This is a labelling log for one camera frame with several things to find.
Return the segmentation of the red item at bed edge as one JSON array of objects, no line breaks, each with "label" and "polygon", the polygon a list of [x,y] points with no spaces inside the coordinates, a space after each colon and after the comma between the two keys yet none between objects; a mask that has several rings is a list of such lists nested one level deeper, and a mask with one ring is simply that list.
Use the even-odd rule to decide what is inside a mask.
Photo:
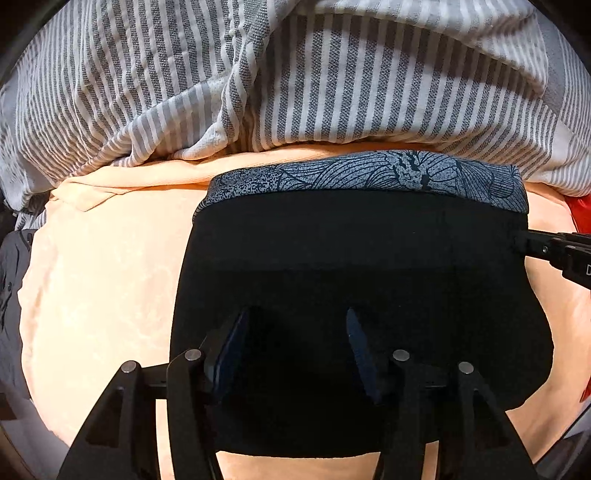
[{"label": "red item at bed edge", "polygon": [[566,197],[576,231],[591,234],[591,195],[584,197]]}]

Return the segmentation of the black pants with patterned waistband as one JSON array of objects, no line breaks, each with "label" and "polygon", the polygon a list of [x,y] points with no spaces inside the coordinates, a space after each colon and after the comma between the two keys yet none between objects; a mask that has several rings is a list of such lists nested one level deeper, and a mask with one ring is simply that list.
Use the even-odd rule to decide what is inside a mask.
[{"label": "black pants with patterned waistband", "polygon": [[374,151],[215,176],[193,216],[170,352],[235,326],[214,446],[276,457],[379,450],[403,390],[394,352],[471,363],[505,410],[548,379],[519,171]]}]

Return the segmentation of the peach orange bed sheet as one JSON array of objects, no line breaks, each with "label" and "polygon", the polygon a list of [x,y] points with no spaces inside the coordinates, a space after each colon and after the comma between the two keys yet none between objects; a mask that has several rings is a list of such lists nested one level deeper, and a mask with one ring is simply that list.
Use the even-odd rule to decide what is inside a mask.
[{"label": "peach orange bed sheet", "polygon": [[[45,426],[70,446],[115,370],[126,360],[168,357],[174,297],[191,217],[211,178],[238,168],[375,150],[431,150],[413,144],[297,144],[263,153],[102,167],[51,194],[18,292],[24,376]],[[565,196],[525,183],[529,226],[573,232]],[[537,461],[590,397],[590,292],[547,262],[526,269],[551,325],[548,381],[509,413]],[[352,459],[256,459],[218,454],[229,479],[371,479],[378,455]]]}]

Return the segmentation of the dark grey garment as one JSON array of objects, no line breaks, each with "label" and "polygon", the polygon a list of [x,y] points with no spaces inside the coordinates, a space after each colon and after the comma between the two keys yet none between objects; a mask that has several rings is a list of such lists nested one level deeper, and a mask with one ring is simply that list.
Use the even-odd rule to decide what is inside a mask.
[{"label": "dark grey garment", "polygon": [[18,292],[29,267],[34,229],[9,233],[1,245],[1,382],[24,399],[30,398],[24,377]]}]

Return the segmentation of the grey white striped duvet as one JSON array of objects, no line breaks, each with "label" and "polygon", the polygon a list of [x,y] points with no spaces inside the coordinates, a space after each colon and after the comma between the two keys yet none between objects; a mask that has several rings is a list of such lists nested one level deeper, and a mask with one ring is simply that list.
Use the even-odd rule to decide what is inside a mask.
[{"label": "grey white striped duvet", "polygon": [[590,75],[527,1],[70,1],[1,85],[16,211],[104,166],[415,142],[590,191]]}]

